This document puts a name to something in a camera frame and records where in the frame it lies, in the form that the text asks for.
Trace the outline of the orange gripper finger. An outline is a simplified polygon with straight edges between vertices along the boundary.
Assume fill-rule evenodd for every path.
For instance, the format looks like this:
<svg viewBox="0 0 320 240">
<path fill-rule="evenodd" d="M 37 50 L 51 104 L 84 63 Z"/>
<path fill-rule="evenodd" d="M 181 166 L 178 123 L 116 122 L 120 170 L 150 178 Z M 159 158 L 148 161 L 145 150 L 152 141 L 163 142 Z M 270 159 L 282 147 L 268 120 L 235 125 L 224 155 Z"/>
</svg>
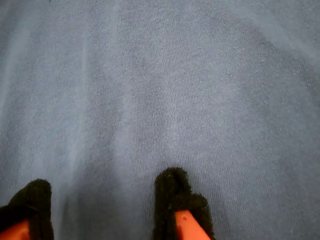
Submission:
<svg viewBox="0 0 320 240">
<path fill-rule="evenodd" d="M 2 240 L 53 240 L 52 189 L 48 181 L 36 179 L 18 191 L 0 208 Z"/>
<path fill-rule="evenodd" d="M 213 222 L 207 199 L 193 193 L 187 172 L 180 167 L 169 167 L 154 182 L 155 240 L 178 240 L 182 230 L 177 224 L 177 213 L 188 211 L 210 239 L 215 239 Z"/>
</svg>

